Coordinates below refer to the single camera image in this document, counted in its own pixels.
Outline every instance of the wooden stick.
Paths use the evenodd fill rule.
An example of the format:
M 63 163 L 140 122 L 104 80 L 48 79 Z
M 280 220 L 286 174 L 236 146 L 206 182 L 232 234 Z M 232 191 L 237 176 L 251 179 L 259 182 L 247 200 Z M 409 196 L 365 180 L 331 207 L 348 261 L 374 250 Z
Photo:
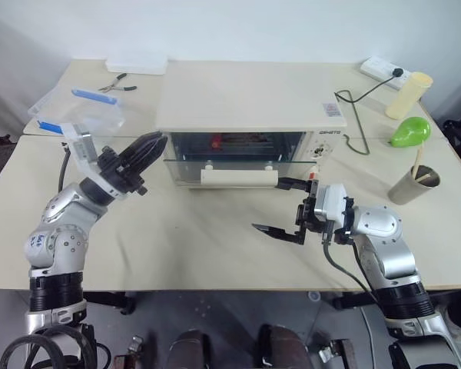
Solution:
M 415 159 L 415 164 L 413 165 L 413 171 L 412 171 L 412 176 L 413 179 L 416 179 L 416 174 L 418 173 L 418 167 L 420 166 L 420 162 L 422 161 L 422 151 L 423 151 L 423 145 L 418 148 L 416 151 L 416 159 Z
M 430 178 L 430 173 L 427 173 L 426 175 L 423 175 L 422 177 L 418 177 L 415 181 L 420 183 L 421 181 L 423 181 L 424 179 L 427 179 L 427 178 Z

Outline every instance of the blue object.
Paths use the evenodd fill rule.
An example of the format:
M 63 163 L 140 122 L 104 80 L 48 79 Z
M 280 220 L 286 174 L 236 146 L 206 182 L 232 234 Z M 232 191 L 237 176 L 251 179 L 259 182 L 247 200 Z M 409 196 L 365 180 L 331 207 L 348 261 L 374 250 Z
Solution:
M 52 123 L 47 123 L 46 121 L 38 121 L 38 123 L 39 128 L 41 129 L 45 129 L 46 131 L 51 131 L 63 135 L 63 131 L 61 130 L 61 127 L 59 125 L 53 125 Z
M 71 93 L 79 98 L 88 98 L 94 101 L 105 102 L 110 105 L 114 105 L 118 102 L 116 98 L 103 94 L 96 94 L 95 92 L 73 89 L 71 90 Z

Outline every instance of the pliers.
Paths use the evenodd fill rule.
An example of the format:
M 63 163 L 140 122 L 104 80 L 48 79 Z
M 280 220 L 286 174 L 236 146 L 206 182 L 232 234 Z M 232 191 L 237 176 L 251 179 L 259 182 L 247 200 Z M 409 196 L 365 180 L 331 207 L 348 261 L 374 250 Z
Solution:
M 101 92 L 109 92 L 110 90 L 119 90 L 119 91 L 133 91 L 133 90 L 136 90 L 137 89 L 137 86 L 130 86 L 130 87 L 116 87 L 116 85 L 118 84 L 118 82 L 125 78 L 127 76 L 126 73 L 121 73 L 120 75 L 118 75 L 114 80 L 113 82 L 111 82 L 109 85 L 107 85 L 106 87 L 103 87 L 103 88 L 99 88 L 99 91 Z

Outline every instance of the power strip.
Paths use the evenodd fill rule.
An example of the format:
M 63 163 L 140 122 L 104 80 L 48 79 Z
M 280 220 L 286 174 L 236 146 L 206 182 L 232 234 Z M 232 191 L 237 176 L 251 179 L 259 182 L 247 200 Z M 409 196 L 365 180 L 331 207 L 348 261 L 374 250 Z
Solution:
M 391 64 L 388 61 L 381 59 L 377 56 L 368 58 L 361 66 L 360 71 L 369 75 L 370 77 L 375 78 L 378 81 L 386 81 L 388 78 L 393 77 L 393 69 L 401 68 L 397 65 Z M 405 82 L 408 80 L 408 77 L 411 75 L 410 71 L 402 68 L 403 75 L 397 77 L 387 82 L 386 85 L 399 90 L 403 87 Z

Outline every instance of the label sticker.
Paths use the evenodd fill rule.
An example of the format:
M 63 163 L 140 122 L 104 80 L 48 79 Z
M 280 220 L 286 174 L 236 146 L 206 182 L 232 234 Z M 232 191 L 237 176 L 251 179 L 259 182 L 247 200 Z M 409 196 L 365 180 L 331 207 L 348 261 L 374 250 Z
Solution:
M 340 108 L 334 102 L 323 103 L 323 109 L 328 117 L 341 117 Z

